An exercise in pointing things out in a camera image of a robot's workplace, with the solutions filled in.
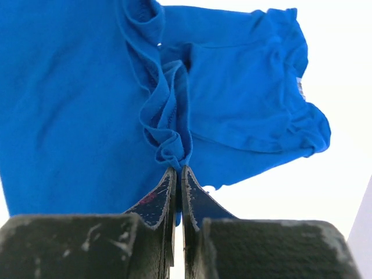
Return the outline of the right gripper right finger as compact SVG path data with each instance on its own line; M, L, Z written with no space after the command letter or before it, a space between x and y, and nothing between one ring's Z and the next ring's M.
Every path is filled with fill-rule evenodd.
M355 279L361 274L343 235L319 220L239 219L181 177L186 278Z

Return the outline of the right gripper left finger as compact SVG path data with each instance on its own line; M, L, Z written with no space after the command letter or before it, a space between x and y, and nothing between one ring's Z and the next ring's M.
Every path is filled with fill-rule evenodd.
M122 214L22 215L1 228L1 277L168 278L177 173Z

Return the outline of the blue t shirt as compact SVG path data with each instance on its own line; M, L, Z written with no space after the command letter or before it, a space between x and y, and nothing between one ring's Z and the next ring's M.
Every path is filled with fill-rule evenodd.
M296 9L1 2L11 216L121 213L168 167L220 188L323 152Z

